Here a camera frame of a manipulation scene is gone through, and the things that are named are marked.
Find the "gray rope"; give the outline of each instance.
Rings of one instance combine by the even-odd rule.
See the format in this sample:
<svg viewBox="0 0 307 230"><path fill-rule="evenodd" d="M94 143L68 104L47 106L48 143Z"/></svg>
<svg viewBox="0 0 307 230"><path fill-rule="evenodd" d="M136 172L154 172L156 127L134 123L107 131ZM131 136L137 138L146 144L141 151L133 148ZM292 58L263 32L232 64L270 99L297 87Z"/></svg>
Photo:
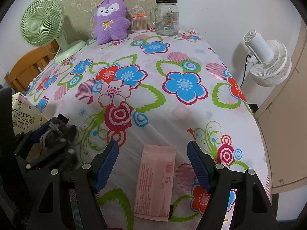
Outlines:
<svg viewBox="0 0 307 230"><path fill-rule="evenodd" d="M52 131L56 131L59 135L62 134L62 132L60 131L60 129L58 128L59 124L54 124L53 122L50 121L49 123L49 128L40 138L40 148L43 152L43 154L45 154L48 149L46 147L46 137L52 132Z"/></svg>

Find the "electric fan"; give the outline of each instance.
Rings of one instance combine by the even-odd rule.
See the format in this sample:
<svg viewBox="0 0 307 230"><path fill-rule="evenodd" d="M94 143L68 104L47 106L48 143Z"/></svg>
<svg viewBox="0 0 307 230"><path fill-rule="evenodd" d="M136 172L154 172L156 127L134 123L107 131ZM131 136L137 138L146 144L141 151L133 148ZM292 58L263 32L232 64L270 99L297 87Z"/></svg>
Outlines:
<svg viewBox="0 0 307 230"><path fill-rule="evenodd" d="M79 40L71 44L63 34L64 8L59 0L35 0L25 10L21 19L21 34L24 40L33 47L49 44L54 39L61 51L54 62L59 63L85 46L85 41Z"/></svg>
<svg viewBox="0 0 307 230"><path fill-rule="evenodd" d="M283 43L277 40L265 41L254 29L247 32L243 40L253 53L247 58L244 76L245 72L250 72L253 80L265 87L276 86L289 76L292 63Z"/></svg>

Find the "green fan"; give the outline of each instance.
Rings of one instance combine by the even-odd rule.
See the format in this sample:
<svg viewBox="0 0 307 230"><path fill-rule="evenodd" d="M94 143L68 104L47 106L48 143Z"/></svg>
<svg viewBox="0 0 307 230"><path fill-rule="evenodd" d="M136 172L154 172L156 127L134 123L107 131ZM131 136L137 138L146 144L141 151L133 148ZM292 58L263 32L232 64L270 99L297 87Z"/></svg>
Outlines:
<svg viewBox="0 0 307 230"><path fill-rule="evenodd" d="M59 63L86 44L79 40L68 45L63 35L63 24L64 8L59 0L35 0L25 10L20 29L24 40L33 47L45 46L56 39L61 50L54 62Z"/></svg>

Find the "wooden chair backrest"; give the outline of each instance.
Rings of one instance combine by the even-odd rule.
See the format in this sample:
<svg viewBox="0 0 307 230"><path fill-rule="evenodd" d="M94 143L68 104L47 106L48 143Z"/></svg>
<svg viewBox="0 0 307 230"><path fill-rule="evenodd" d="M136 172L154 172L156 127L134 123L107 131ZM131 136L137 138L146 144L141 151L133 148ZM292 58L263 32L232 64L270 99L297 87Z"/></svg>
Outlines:
<svg viewBox="0 0 307 230"><path fill-rule="evenodd" d="M46 46L26 53L17 61L10 74L4 77L5 81L17 91L27 91L29 83L40 74L40 69L44 70L49 61L55 57L53 53L58 49L57 42L53 40Z"/></svg>

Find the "tablecloth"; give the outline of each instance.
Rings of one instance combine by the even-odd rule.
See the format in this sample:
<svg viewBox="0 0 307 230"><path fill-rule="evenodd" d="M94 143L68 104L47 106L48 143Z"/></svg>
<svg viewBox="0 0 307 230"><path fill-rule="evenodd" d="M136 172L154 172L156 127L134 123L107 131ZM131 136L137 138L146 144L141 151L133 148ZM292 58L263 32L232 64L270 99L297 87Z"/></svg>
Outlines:
<svg viewBox="0 0 307 230"><path fill-rule="evenodd" d="M174 37L154 29L98 45L49 65L34 80L28 100L45 115L59 113L78 128L74 148L90 162L110 140L119 156L97 195L110 228L195 229L210 195L200 187L186 153L196 140L204 153L231 170L254 169L269 194L268 169L255 119L235 79L195 30ZM176 146L172 215L168 222L133 216L144 144ZM223 229L234 208L231 190ZM72 199L78 229L77 203Z"/></svg>

